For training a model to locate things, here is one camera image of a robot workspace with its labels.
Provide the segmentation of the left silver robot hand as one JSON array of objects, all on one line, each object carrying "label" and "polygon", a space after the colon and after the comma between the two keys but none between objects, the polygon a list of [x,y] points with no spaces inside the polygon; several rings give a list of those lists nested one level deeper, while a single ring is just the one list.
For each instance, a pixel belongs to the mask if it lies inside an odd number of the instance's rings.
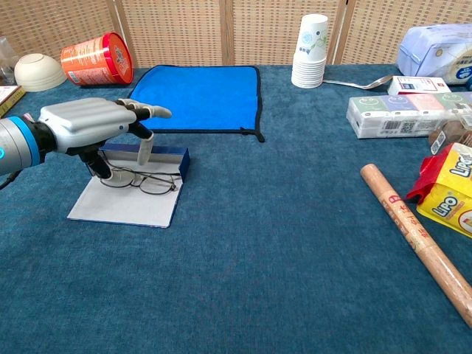
[{"label": "left silver robot hand", "polygon": [[171,116],[169,109],[158,105],[91,97],[43,107],[31,130],[42,156],[50,151],[79,156],[98,178],[119,181],[98,150],[107,140],[131,133],[141,139],[137,163],[144,165],[151,155],[154,133],[142,121]]}]

